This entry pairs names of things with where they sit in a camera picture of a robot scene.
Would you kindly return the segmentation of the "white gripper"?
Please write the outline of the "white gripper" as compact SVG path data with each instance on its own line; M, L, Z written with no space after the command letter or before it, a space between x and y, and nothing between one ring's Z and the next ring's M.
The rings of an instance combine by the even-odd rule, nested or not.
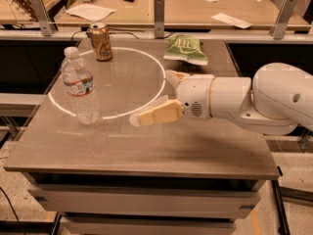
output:
M148 126L157 123L176 121L184 115L186 118L208 120L209 93L215 78L212 74L189 75L185 72L167 70L166 81L176 89L177 99L167 95L154 100L129 117L133 126Z

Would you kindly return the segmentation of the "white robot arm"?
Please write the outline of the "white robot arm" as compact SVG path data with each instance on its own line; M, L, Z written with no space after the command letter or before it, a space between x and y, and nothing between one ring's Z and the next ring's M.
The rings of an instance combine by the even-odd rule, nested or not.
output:
M267 135L286 135L300 125L313 130L313 75L294 66L267 64L252 78L169 70L166 80L176 97L161 96L132 114L132 125L173 122L184 116L224 118Z

